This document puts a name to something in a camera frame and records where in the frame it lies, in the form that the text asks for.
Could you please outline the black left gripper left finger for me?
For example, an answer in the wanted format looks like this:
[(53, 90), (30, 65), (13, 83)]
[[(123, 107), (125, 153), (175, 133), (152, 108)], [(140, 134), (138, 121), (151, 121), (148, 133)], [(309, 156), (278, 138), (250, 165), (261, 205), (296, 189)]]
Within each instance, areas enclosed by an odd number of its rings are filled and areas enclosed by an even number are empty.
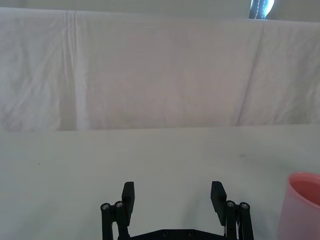
[(114, 205), (103, 203), (101, 210), (101, 229), (103, 240), (113, 240), (113, 223), (117, 224), (118, 239), (130, 240), (128, 226), (130, 225), (131, 215), (135, 202), (134, 182), (128, 181), (124, 184), (121, 200)]

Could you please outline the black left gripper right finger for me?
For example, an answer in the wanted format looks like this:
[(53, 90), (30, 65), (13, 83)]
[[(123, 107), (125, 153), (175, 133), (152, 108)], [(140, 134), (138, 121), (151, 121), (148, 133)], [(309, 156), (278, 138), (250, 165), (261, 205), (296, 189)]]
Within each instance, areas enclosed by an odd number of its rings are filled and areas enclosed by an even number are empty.
[(220, 181), (211, 183), (210, 199), (221, 226), (224, 227), (226, 240), (253, 240), (251, 207), (246, 202), (236, 204), (227, 199)]

